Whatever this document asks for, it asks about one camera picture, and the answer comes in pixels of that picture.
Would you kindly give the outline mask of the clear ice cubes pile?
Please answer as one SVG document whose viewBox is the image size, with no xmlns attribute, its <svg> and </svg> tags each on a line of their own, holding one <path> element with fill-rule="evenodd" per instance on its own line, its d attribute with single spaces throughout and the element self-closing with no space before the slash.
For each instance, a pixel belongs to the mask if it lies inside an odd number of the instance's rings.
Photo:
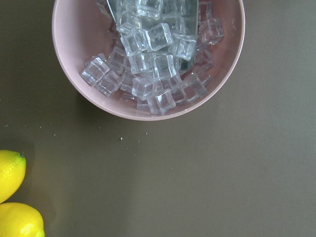
<svg viewBox="0 0 316 237">
<path fill-rule="evenodd" d="M 224 37 L 220 19 L 213 16 L 213 2 L 197 1 L 196 56 L 193 66 L 181 73 L 176 70 L 170 54 L 127 55 L 106 1 L 98 0 L 100 11 L 112 20 L 111 52 L 109 55 L 99 53 L 87 60 L 80 77 L 103 96 L 121 91 L 123 99 L 135 101 L 137 109 L 153 115 L 163 115 L 178 105 L 194 102 L 207 92 L 206 87 L 213 80 L 208 72 L 214 65 L 212 47 Z"/>
</svg>

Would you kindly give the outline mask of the pink bowl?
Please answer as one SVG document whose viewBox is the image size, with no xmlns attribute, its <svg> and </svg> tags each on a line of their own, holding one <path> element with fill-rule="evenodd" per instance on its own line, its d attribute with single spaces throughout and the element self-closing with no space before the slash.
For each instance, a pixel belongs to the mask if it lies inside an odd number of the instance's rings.
<svg viewBox="0 0 316 237">
<path fill-rule="evenodd" d="M 242 51 L 245 35 L 245 11 L 241 0 L 215 0 L 214 15 L 222 21 L 225 36 L 212 51 L 213 77 L 207 93 L 192 103 L 183 103 L 164 115 L 136 109 L 120 91 L 103 96 L 80 77 L 84 62 L 91 56 L 111 51 L 111 36 L 106 32 L 110 21 L 92 0 L 57 0 L 52 14 L 52 38 L 59 63 L 74 88 L 90 103 L 112 115 L 140 121 L 158 121 L 184 115 L 213 97 L 233 72 Z"/>
</svg>

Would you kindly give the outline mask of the yellow lemon upper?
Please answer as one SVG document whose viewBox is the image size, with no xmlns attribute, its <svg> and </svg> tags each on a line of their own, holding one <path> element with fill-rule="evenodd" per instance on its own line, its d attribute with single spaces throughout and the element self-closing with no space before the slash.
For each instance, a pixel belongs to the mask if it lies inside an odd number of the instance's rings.
<svg viewBox="0 0 316 237">
<path fill-rule="evenodd" d="M 26 158 L 22 153 L 0 151 L 0 202 L 9 199 L 22 184 L 26 173 Z"/>
</svg>

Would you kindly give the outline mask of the yellow lemon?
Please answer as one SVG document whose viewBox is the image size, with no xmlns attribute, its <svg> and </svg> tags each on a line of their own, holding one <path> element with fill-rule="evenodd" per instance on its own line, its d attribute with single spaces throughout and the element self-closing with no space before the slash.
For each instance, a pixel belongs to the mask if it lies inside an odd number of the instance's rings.
<svg viewBox="0 0 316 237">
<path fill-rule="evenodd" d="M 0 151 L 0 202 L 9 199 L 22 184 L 26 173 L 26 158 L 22 153 Z"/>
<path fill-rule="evenodd" d="M 23 203 L 3 203 L 0 205 L 0 236 L 44 237 L 42 215 Z"/>
</svg>

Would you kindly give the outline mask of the yellow lemon lower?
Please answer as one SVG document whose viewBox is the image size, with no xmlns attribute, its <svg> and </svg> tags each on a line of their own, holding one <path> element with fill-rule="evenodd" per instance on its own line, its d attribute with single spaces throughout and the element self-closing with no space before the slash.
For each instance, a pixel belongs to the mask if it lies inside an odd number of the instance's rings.
<svg viewBox="0 0 316 237">
<path fill-rule="evenodd" d="M 3 203 L 0 205 L 0 236 L 44 237 L 42 215 L 23 203 Z"/>
</svg>

